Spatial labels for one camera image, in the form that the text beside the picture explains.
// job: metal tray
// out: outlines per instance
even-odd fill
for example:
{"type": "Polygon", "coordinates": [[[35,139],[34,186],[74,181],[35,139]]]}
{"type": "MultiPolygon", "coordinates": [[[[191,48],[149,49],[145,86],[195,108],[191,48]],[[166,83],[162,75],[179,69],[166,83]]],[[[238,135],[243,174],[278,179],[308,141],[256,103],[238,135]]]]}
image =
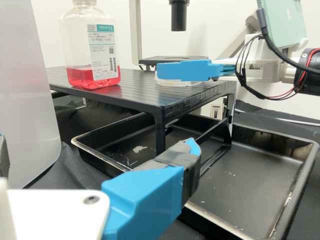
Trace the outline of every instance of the metal tray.
{"type": "MultiPolygon", "coordinates": [[[[167,126],[166,147],[199,137],[212,119],[187,115],[167,126]]],[[[154,120],[141,113],[72,139],[83,159],[116,176],[156,156],[154,120]]],[[[221,147],[219,130],[200,146],[201,165],[221,147]]],[[[242,239],[283,239],[313,167],[319,145],[278,132],[233,125],[232,147],[200,178],[185,205],[182,220],[199,232],[214,227],[195,220],[195,213],[242,239]]]]}

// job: white wall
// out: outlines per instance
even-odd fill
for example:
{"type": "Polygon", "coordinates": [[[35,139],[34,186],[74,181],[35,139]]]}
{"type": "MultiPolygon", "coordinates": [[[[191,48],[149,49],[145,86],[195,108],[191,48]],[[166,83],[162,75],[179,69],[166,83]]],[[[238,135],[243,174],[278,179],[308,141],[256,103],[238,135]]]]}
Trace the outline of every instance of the white wall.
{"type": "MultiPolygon", "coordinates": [[[[47,67],[64,64],[58,19],[72,7],[72,0],[31,0],[44,61],[47,67]]],[[[98,7],[117,20],[120,66],[136,68],[131,63],[129,0],[97,0],[98,7]]],[[[320,1],[303,1],[310,47],[320,47],[317,9],[320,1]]],[[[187,31],[171,32],[171,9],[168,0],[141,0],[143,57],[156,55],[203,55],[217,57],[244,27],[245,19],[257,9],[256,0],[190,0],[187,31]]],[[[292,86],[284,83],[254,84],[266,94],[276,95],[292,86]]],[[[239,90],[238,98],[263,108],[320,119],[320,97],[298,94],[283,102],[259,100],[239,90]]]]}

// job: white debris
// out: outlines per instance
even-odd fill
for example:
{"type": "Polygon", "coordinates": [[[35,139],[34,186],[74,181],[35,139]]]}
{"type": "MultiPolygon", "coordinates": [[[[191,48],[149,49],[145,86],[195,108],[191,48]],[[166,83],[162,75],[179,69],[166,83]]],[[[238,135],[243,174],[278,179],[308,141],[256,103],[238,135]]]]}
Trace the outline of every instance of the white debris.
{"type": "Polygon", "coordinates": [[[132,149],[132,151],[134,151],[135,154],[138,154],[140,151],[147,148],[147,146],[136,146],[134,149],[132,149]]]}

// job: black metal shelf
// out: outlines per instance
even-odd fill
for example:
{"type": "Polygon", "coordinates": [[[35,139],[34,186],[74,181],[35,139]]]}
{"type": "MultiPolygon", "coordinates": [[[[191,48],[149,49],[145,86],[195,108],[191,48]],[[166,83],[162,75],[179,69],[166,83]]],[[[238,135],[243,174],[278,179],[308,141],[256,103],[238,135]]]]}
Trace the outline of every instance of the black metal shelf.
{"type": "MultiPolygon", "coordinates": [[[[166,124],[223,96],[228,96],[226,117],[233,115],[237,83],[208,81],[196,86],[160,86],[151,71],[121,69],[118,85],[88,90],[69,84],[64,66],[47,68],[50,89],[106,104],[137,110],[153,115],[157,154],[165,150],[166,124]]],[[[230,134],[232,118],[229,118],[230,134]]]]}

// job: black cable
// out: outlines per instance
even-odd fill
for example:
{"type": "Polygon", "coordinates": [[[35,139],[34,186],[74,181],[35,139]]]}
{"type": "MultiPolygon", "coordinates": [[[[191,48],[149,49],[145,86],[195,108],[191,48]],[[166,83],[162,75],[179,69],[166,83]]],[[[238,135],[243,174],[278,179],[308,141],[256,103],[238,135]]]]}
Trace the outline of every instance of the black cable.
{"type": "Polygon", "coordinates": [[[301,87],[299,88],[299,90],[297,90],[297,92],[293,95],[292,91],[288,92],[286,95],[280,97],[280,98],[273,98],[273,97],[269,97],[269,96],[266,96],[256,90],[254,90],[253,88],[249,87],[247,85],[247,76],[246,76],[246,63],[247,63],[247,59],[248,59],[248,56],[249,56],[249,53],[250,53],[250,50],[251,50],[251,47],[252,47],[252,44],[253,44],[253,41],[257,38],[261,38],[262,35],[256,35],[255,37],[253,37],[252,39],[250,39],[249,42],[247,42],[241,49],[239,55],[238,55],[238,58],[237,58],[237,61],[236,61],[236,66],[235,66],[235,74],[241,84],[242,87],[244,87],[247,91],[249,91],[251,94],[255,95],[257,98],[259,99],[262,99],[262,100],[271,100],[271,101],[282,101],[282,100],[287,100],[287,99],[290,99],[292,98],[293,96],[295,96],[302,88],[302,86],[304,85],[304,82],[306,80],[306,78],[304,79],[304,82],[302,83],[301,87]],[[238,62],[240,60],[240,57],[242,55],[242,58],[241,58],[241,64],[240,64],[240,72],[238,72],[238,62]]]}
{"type": "Polygon", "coordinates": [[[311,74],[316,74],[316,75],[320,75],[320,70],[317,70],[315,68],[311,68],[311,67],[307,67],[307,66],[303,66],[300,65],[299,63],[292,61],[290,58],[288,58],[287,56],[285,56],[272,42],[272,40],[270,39],[268,34],[264,34],[264,39],[266,41],[266,44],[268,45],[269,49],[271,51],[274,52],[275,55],[277,55],[280,59],[282,59],[284,62],[286,62],[287,64],[300,69],[302,71],[305,71],[307,73],[311,73],[311,74]]]}
{"type": "Polygon", "coordinates": [[[248,56],[249,56],[249,53],[250,53],[250,50],[251,50],[252,44],[254,43],[254,40],[256,40],[257,38],[260,38],[261,36],[262,36],[262,35],[257,35],[257,36],[255,36],[255,37],[252,39],[252,41],[251,41],[251,43],[250,43],[250,47],[249,47],[248,52],[247,52],[247,54],[246,54],[246,57],[245,57],[244,63],[243,63],[243,67],[244,67],[244,68],[246,67],[247,59],[248,59],[248,56]]]}

